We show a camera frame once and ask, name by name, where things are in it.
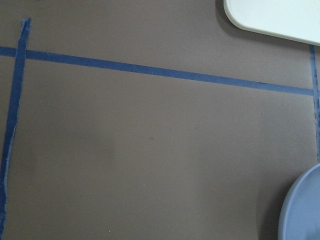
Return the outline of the blue plate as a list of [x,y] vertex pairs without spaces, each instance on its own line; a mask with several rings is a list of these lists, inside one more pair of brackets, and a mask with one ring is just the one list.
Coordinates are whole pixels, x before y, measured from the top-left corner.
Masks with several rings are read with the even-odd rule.
[[320,165],[300,175],[283,202],[279,240],[318,240],[320,238]]

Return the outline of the cream rectangular tray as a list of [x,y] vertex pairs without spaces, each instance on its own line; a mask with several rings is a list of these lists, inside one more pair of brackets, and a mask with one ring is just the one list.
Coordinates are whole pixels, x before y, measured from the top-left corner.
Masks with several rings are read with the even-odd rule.
[[225,0],[223,7],[242,30],[320,45],[318,0]]

